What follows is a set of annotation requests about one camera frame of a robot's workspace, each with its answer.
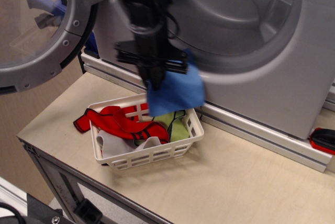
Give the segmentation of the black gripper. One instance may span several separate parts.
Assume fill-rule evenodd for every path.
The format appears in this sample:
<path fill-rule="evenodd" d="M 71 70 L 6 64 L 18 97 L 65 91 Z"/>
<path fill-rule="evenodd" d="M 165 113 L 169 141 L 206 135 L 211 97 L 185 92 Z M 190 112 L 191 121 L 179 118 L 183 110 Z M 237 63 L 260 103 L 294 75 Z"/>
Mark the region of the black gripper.
<path fill-rule="evenodd" d="M 169 42 L 166 25 L 139 27 L 130 25 L 134 40 L 114 44 L 119 62 L 138 66 L 143 82 L 151 82 L 153 90 L 159 90 L 165 72 L 186 74 L 188 55 Z"/>

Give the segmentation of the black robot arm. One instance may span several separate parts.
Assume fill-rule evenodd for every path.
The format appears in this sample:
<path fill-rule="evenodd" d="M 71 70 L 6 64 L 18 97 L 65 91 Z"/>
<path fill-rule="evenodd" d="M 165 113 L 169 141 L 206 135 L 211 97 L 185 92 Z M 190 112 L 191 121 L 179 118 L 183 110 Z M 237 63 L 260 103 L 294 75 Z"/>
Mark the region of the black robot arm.
<path fill-rule="evenodd" d="M 95 35 L 99 56 L 137 67 L 146 86 L 160 89 L 166 72 L 186 74 L 188 55 L 170 43 L 172 0 L 106 0 Z"/>

